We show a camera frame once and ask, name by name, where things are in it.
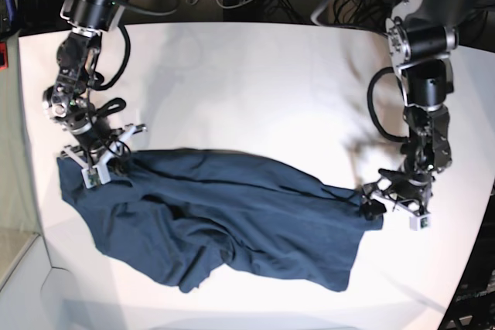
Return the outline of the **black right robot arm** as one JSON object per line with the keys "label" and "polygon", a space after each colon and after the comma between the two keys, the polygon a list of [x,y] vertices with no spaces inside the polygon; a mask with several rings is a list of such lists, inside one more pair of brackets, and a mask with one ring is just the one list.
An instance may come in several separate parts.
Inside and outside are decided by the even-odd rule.
{"label": "black right robot arm", "polygon": [[[83,155],[92,172],[99,164],[117,172],[131,155],[122,139],[125,130],[113,129],[108,122],[109,116],[125,109],[125,100],[114,98],[101,107],[90,100],[92,92],[112,88],[128,65],[131,40],[120,23],[127,4],[128,0],[65,0],[60,11],[72,29],[56,52],[58,73],[43,93],[43,110],[75,138],[77,145],[68,149]],[[97,62],[103,34],[113,29],[119,29],[123,37],[124,55],[115,75],[106,80],[97,71]]]}

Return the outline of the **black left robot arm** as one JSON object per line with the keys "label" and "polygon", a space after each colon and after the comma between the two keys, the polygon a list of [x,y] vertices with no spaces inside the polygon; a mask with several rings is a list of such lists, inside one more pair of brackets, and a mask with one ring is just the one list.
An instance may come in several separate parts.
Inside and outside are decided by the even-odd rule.
{"label": "black left robot arm", "polygon": [[[367,89],[370,118],[379,133],[400,144],[404,161],[397,171],[381,169],[386,189],[378,182],[362,185],[360,214],[368,220],[383,215],[384,201],[408,211],[422,222],[436,173],[452,164],[448,140],[450,116],[446,98],[454,91],[450,56],[459,45],[459,25],[478,0],[401,0],[385,22],[391,66],[374,74]],[[406,137],[386,132],[374,109],[374,87],[382,76],[393,74],[404,102]]]}

